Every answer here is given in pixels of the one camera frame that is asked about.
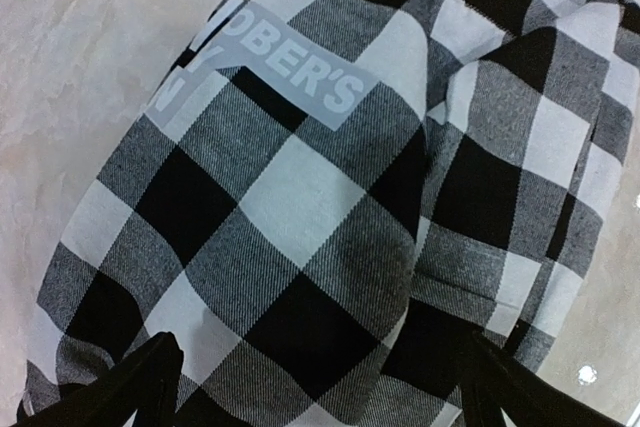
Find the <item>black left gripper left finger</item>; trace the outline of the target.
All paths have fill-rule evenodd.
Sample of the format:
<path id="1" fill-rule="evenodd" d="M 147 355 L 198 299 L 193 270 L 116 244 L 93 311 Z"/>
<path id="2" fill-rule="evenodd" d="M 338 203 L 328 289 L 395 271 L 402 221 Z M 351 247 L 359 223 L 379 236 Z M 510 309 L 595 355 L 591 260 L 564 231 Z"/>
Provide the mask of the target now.
<path id="1" fill-rule="evenodd" d="M 171 426 L 182 364 L 176 337 L 160 332 L 90 385 L 17 424 Z"/>

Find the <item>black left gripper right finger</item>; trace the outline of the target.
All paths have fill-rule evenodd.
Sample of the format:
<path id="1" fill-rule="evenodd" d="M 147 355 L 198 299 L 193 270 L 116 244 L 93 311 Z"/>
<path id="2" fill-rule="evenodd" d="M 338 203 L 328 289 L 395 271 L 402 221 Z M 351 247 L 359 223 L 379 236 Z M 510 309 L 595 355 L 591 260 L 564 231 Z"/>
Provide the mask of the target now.
<path id="1" fill-rule="evenodd" d="M 573 399 L 519 364 L 479 332 L 464 344 L 459 364 L 468 426 L 602 426 L 619 423 Z"/>

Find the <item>black white checked shirt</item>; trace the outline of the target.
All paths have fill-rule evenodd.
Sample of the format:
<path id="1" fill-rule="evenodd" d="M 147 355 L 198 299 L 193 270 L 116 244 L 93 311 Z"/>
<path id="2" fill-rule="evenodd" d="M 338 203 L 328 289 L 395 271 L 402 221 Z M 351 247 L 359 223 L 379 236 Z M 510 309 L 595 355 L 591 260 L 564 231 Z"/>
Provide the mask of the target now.
<path id="1" fill-rule="evenodd" d="M 17 416 L 154 335 L 175 426 L 458 426 L 479 332 L 531 371 L 639 89 L 634 0 L 223 0 L 90 184 Z"/>

